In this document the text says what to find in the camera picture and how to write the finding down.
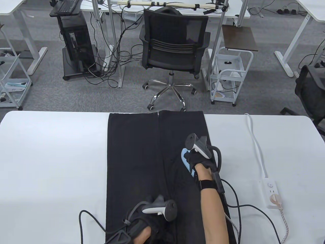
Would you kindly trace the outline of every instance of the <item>hand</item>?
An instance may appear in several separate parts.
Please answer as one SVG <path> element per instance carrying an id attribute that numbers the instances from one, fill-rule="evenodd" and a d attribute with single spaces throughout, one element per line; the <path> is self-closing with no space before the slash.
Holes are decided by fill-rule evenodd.
<path id="1" fill-rule="evenodd" d="M 192 169 L 194 169 L 194 167 L 197 164 L 201 164 L 206 169 L 210 168 L 212 172 L 217 171 L 217 165 L 213 161 L 211 161 L 210 159 L 206 159 L 200 153 L 196 152 L 194 149 L 192 149 L 190 152 L 185 153 L 184 158 L 189 164 L 190 172 L 192 172 Z"/>
<path id="2" fill-rule="evenodd" d="M 206 169 L 203 166 L 203 164 L 197 164 L 195 166 L 195 170 L 198 174 L 198 178 L 200 181 L 202 181 L 202 180 L 211 180 L 212 181 L 213 180 L 210 168 Z"/>

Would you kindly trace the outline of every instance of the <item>white tabletop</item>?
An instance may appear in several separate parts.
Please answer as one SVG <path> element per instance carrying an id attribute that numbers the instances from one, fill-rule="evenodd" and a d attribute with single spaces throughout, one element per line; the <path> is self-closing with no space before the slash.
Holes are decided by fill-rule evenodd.
<path id="1" fill-rule="evenodd" d="M 105 226 L 107 123 L 109 113 L 8 113 L 0 124 L 1 243 L 80 243 L 78 214 L 93 213 Z M 265 207 L 261 168 L 245 115 L 206 115 L 212 145 L 223 158 L 221 177 L 232 184 L 241 204 L 253 204 L 273 220 L 280 239 L 285 227 L 278 210 Z M 325 237 L 325 144 L 310 119 L 253 115 L 269 177 L 283 198 L 288 244 L 323 243 Z M 235 197 L 225 186 L 229 204 Z M 242 243 L 277 243 L 268 220 L 242 208 Z M 236 209 L 230 209 L 238 225 Z M 82 218 L 85 244 L 105 235 Z"/>
<path id="2" fill-rule="evenodd" d="M 325 1 L 324 0 L 297 0 L 297 2 L 317 22 L 325 22 Z"/>
<path id="3" fill-rule="evenodd" d="M 190 4 L 206 4 L 209 1 L 206 0 L 183 0 L 184 3 L 190 3 Z M 241 0 L 229 0 L 229 8 L 228 11 L 225 14 L 226 18 L 234 18 L 236 14 L 240 13 L 242 6 Z M 100 11 L 108 12 L 108 7 L 105 7 L 104 5 L 99 5 L 101 8 Z M 121 13 L 122 8 L 124 5 L 113 5 L 112 10 Z M 131 6 L 130 8 L 124 8 L 123 11 L 128 12 L 138 12 L 143 10 L 143 6 Z M 151 7 L 151 10 L 157 10 L 160 7 Z M 80 6 L 80 9 L 83 11 L 93 11 L 93 4 L 91 0 L 83 0 Z M 179 12 L 181 12 L 183 15 L 203 15 L 204 9 L 197 9 L 196 11 L 192 9 L 179 9 Z M 208 14 L 209 17 L 220 17 L 221 16 L 221 10 L 217 10 L 216 13 Z M 248 19 L 250 18 L 249 12 L 246 10 L 244 18 Z"/>
<path id="4" fill-rule="evenodd" d="M 12 14 L 25 0 L 0 0 L 0 15 Z"/>

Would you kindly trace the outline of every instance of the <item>black office chair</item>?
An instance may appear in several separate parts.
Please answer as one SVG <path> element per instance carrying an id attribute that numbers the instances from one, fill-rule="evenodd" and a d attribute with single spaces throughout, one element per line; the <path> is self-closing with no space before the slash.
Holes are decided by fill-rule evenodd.
<path id="1" fill-rule="evenodd" d="M 296 84 L 295 94 L 300 98 L 318 132 L 325 136 L 325 130 L 319 127 L 319 123 L 325 119 L 325 77 L 320 78 L 313 66 L 305 65 L 296 79 Z M 289 108 L 282 109 L 280 113 L 299 115 Z"/>
<path id="2" fill-rule="evenodd" d="M 207 16 L 183 16 L 172 7 L 163 7 L 157 11 L 144 10 L 145 24 L 140 32 L 143 42 L 142 66 L 170 70 L 168 82 L 149 80 L 165 85 L 165 88 L 153 96 L 148 109 L 152 110 L 154 102 L 169 88 L 182 103 L 181 111 L 186 111 L 184 98 L 175 87 L 192 87 L 192 84 L 175 84 L 174 71 L 186 71 L 199 78 L 201 60 L 204 50 L 209 46 L 210 33 L 205 32 Z M 143 84 L 147 89 L 149 82 Z"/>

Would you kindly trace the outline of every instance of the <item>keyboard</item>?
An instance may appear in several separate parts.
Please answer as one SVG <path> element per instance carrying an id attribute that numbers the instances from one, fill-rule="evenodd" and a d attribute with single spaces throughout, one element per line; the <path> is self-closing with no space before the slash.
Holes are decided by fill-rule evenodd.
<path id="1" fill-rule="evenodd" d="M 80 0 L 63 0 L 61 6 L 56 11 L 56 14 L 72 14 L 79 1 Z"/>

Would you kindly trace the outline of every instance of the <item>wrist strap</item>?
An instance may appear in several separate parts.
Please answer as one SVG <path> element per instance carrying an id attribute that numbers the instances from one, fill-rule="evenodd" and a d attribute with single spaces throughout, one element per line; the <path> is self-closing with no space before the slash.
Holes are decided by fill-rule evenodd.
<path id="1" fill-rule="evenodd" d="M 199 185 L 199 189 L 200 191 L 202 191 L 203 189 L 206 188 L 211 188 L 211 189 L 216 189 L 217 190 L 217 184 L 215 181 L 211 181 L 211 180 L 202 180 L 198 182 Z"/>

